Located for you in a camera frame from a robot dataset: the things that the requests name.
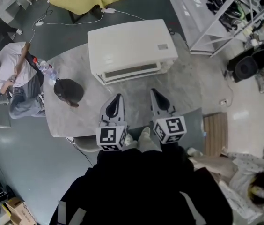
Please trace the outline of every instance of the white cable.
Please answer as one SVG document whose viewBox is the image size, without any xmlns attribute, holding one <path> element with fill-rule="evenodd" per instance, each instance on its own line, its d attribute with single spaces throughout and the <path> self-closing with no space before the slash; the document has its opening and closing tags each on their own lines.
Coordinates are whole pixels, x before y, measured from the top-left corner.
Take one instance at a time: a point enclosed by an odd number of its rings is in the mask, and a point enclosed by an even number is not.
<svg viewBox="0 0 264 225">
<path fill-rule="evenodd" d="M 132 16 L 132 17 L 137 17 L 137 16 L 134 16 L 134 15 L 132 15 L 132 14 L 125 13 L 125 12 L 121 12 L 121 11 L 118 11 L 118 10 L 115 10 L 115 11 L 118 12 L 118 13 L 124 13 L 124 14 L 130 15 L 130 16 Z"/>
<path fill-rule="evenodd" d="M 227 81 L 227 86 L 228 86 L 228 87 L 230 88 L 230 90 L 231 90 L 231 102 L 230 102 L 230 105 L 227 105 L 227 107 L 229 108 L 229 107 L 231 107 L 232 104 L 233 104 L 234 91 L 233 91 L 233 89 L 230 87 L 228 80 L 226 80 L 226 81 Z"/>
<path fill-rule="evenodd" d="M 30 42 L 29 43 L 31 43 L 32 42 L 32 39 L 34 38 L 34 35 L 35 35 L 35 33 L 36 33 L 36 31 L 33 29 L 33 27 L 34 27 L 34 24 L 35 23 L 37 23 L 38 21 L 40 21 L 41 19 L 42 19 L 42 17 L 44 16 L 44 18 L 43 19 L 45 19 L 46 18 L 46 14 L 43 14 L 43 15 L 41 15 L 33 24 L 32 24 L 32 31 L 33 31 L 33 36 L 32 36 L 32 38 L 31 38 L 31 40 L 30 40 Z"/>
<path fill-rule="evenodd" d="M 35 33 L 36 33 L 36 31 L 33 29 L 35 23 L 38 23 L 38 22 L 42 21 L 43 19 L 46 18 L 46 16 L 47 16 L 46 14 L 43 14 L 41 17 L 39 17 L 39 18 L 38 18 L 38 19 L 32 24 L 32 28 L 31 28 L 31 29 L 33 30 L 33 36 L 32 36 L 32 38 L 31 38 L 31 40 L 30 40 L 29 43 L 32 42 L 32 39 L 34 38 L 34 35 L 35 35 Z M 80 25 L 80 24 L 90 24 L 90 23 L 96 23 L 96 22 L 101 21 L 102 18 L 103 18 L 103 16 L 104 16 L 104 13 L 102 13 L 102 17 L 101 17 L 100 20 L 97 20 L 97 21 L 94 21 L 94 22 L 81 22 L 81 23 L 70 23 L 70 24 L 66 24 L 66 23 L 48 23 L 48 22 L 44 22 L 43 24 L 48 24 L 48 25 Z"/>
<path fill-rule="evenodd" d="M 70 23 L 70 24 L 66 24 L 66 23 L 47 23 L 44 22 L 43 24 L 50 24 L 50 25 L 80 25 L 80 24 L 90 24 L 90 23 L 96 23 L 102 20 L 104 16 L 104 12 L 102 13 L 102 17 L 100 18 L 100 20 L 94 21 L 94 22 L 81 22 L 81 23 Z"/>
<path fill-rule="evenodd" d="M 145 19 L 143 19 L 143 18 L 141 18 L 141 17 L 135 16 L 135 15 L 132 15 L 132 14 L 129 14 L 129 13 L 126 13 L 126 12 L 118 11 L 118 10 L 115 10 L 115 11 L 118 12 L 118 13 L 124 13 L 124 14 L 127 14 L 127 15 L 129 15 L 129 16 L 136 17 L 136 18 L 138 18 L 138 19 L 140 19 L 140 20 L 145 21 Z M 96 23 L 96 22 L 101 21 L 102 18 L 103 18 L 103 16 L 104 16 L 104 12 L 102 13 L 102 17 L 101 17 L 99 20 L 94 21 L 94 22 L 81 22 L 81 23 L 70 23 L 70 24 L 67 24 L 67 23 L 49 23 L 49 22 L 44 22 L 43 24 L 48 24 L 48 25 L 81 25 L 81 24 L 90 24 L 90 23 Z M 41 17 L 39 17 L 39 18 L 38 18 L 38 19 L 32 24 L 32 28 L 31 28 L 31 29 L 33 30 L 33 36 L 32 36 L 32 38 L 31 38 L 31 40 L 30 40 L 30 43 L 32 42 L 32 39 L 34 38 L 34 35 L 35 35 L 35 33 L 36 33 L 36 31 L 33 29 L 35 23 L 38 23 L 38 22 L 42 21 L 42 20 L 45 19 L 45 18 L 46 18 L 46 14 L 43 14 Z"/>
</svg>

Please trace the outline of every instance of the reflective strip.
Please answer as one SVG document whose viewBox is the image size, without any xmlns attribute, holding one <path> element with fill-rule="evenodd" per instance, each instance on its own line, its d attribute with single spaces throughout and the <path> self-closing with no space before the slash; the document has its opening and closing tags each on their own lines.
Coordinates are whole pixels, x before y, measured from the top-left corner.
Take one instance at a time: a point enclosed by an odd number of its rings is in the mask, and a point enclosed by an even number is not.
<svg viewBox="0 0 264 225">
<path fill-rule="evenodd" d="M 66 224 L 66 203 L 58 201 L 58 218 L 59 224 Z"/>
<path fill-rule="evenodd" d="M 79 225 L 83 221 L 85 214 L 86 214 L 85 210 L 78 208 L 76 213 L 72 217 L 69 225 Z"/>
</svg>

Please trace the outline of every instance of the desk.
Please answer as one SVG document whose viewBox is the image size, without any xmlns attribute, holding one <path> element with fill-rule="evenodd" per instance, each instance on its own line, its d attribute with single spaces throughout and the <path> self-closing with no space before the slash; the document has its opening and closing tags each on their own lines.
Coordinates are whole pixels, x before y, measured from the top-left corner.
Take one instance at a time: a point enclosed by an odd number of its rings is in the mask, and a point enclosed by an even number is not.
<svg viewBox="0 0 264 225">
<path fill-rule="evenodd" d="M 84 88 L 78 108 L 72 108 L 54 94 L 53 86 L 44 80 L 44 103 L 49 129 L 54 137 L 95 135 L 101 106 L 114 94 L 125 100 L 125 120 L 130 129 L 146 126 L 152 120 L 150 89 L 156 88 L 167 96 L 176 109 L 188 113 L 201 107 L 198 76 L 190 63 L 187 45 L 179 34 L 172 36 L 179 58 L 172 68 L 153 75 L 103 86 L 90 72 L 88 44 L 73 48 L 49 63 L 59 72 L 59 78 L 71 78 Z"/>
</svg>

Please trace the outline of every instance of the water bottle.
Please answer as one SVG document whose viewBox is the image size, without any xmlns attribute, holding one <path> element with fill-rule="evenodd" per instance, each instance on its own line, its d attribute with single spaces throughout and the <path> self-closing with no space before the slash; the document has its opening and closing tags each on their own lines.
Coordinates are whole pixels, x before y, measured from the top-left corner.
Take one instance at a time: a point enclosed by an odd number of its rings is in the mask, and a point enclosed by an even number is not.
<svg viewBox="0 0 264 225">
<path fill-rule="evenodd" d="M 56 82 L 58 78 L 58 73 L 49 63 L 47 63 L 45 60 L 37 59 L 37 58 L 34 58 L 33 62 L 36 64 L 36 66 L 43 73 L 44 76 L 50 78 L 49 81 L 50 84 L 54 84 Z"/>
</svg>

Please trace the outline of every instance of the hand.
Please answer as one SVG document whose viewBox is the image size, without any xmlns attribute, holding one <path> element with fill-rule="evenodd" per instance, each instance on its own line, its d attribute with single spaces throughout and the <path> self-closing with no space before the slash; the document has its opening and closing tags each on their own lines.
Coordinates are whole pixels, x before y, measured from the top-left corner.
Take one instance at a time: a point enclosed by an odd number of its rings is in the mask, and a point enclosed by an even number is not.
<svg viewBox="0 0 264 225">
<path fill-rule="evenodd" d="M 15 66 L 15 77 L 17 77 L 21 73 L 22 68 Z"/>
<path fill-rule="evenodd" d="M 9 87 L 9 86 L 13 86 L 14 85 L 14 82 L 12 80 L 7 80 L 6 81 L 6 84 Z"/>
</svg>

